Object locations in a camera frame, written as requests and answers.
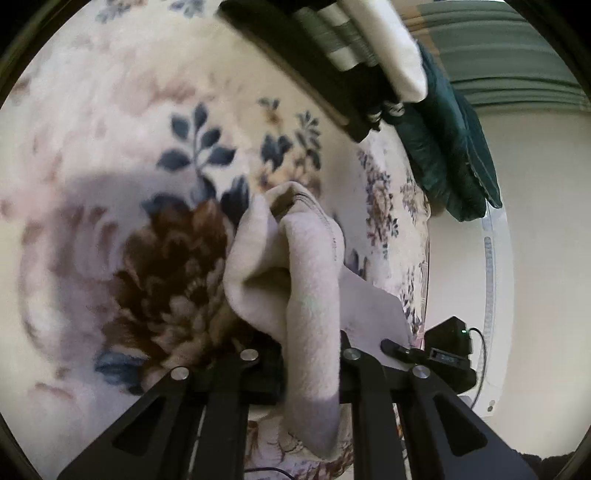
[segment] floral fabric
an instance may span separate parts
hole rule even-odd
[[[305,185],[422,334],[429,211],[395,131],[354,144],[216,7],[93,0],[0,109],[0,410],[44,479],[168,369],[248,344],[221,277],[253,193]],[[351,464],[347,436],[283,451],[279,420],[249,422],[247,466]]]

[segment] wall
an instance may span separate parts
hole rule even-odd
[[[489,425],[513,448],[572,451],[591,423],[591,115],[480,113],[507,210],[515,324]]]

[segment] green striped cloth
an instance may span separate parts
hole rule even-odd
[[[537,106],[591,112],[591,103],[549,43],[504,2],[447,1],[401,12],[474,107]]]

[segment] floral bedsheet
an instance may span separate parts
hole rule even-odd
[[[284,181],[422,334],[429,209],[396,132],[354,144],[216,7],[93,0],[0,110],[0,411],[44,479],[168,369],[240,347],[226,254],[249,198]],[[283,451],[277,422],[249,422],[247,466],[351,464],[348,438],[334,462]]]

